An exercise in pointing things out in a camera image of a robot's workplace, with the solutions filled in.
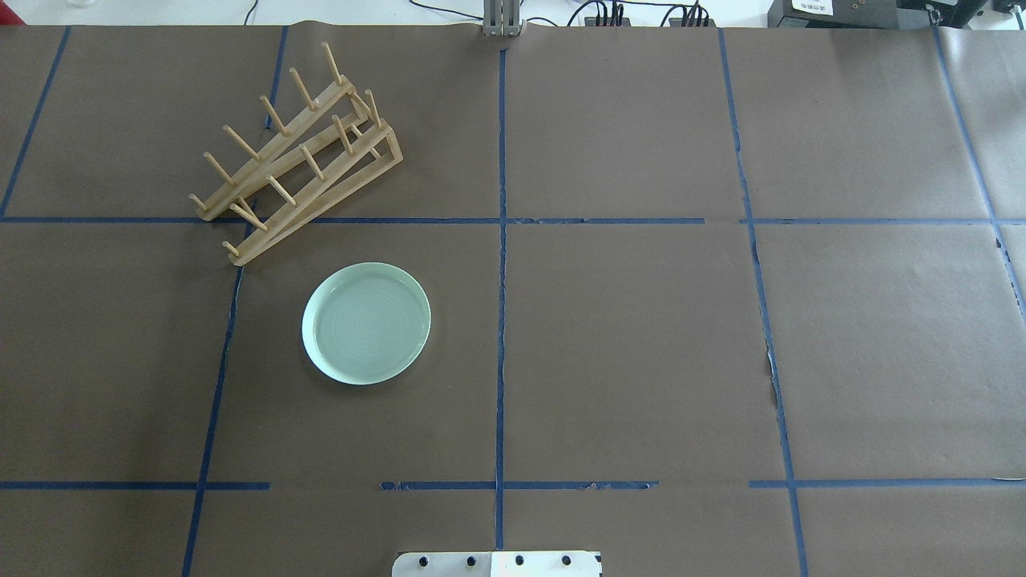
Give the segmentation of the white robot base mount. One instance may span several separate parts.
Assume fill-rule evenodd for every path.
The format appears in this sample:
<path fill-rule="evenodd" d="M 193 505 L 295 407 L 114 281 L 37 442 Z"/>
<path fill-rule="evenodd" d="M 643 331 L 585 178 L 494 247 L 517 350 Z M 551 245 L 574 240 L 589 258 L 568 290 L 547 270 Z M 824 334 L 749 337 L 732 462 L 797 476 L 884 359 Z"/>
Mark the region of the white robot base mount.
<path fill-rule="evenodd" d="M 599 552 L 450 551 L 406 552 L 397 556 L 392 576 L 602 576 Z"/>

